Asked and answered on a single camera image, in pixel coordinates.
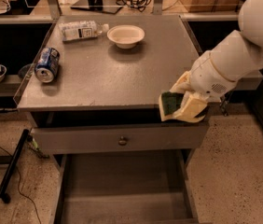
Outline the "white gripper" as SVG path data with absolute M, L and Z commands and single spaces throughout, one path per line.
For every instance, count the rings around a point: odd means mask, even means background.
M 198 118 L 200 112 L 207 107 L 207 101 L 203 95 L 222 97 L 236 85 L 236 81 L 226 79 L 215 67 L 211 51 L 205 51 L 193 63 L 190 71 L 180 76 L 170 88 L 170 92 L 184 93 L 180 108 L 174 112 L 174 117 L 189 123 L 203 120 L 204 115 Z

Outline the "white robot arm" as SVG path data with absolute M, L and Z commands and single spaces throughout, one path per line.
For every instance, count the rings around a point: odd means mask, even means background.
M 171 119 L 199 122 L 210 98 L 233 90 L 238 81 L 263 69 L 263 0 L 246 0 L 238 15 L 240 29 L 204 52 L 172 86 L 181 93 L 180 107 Z

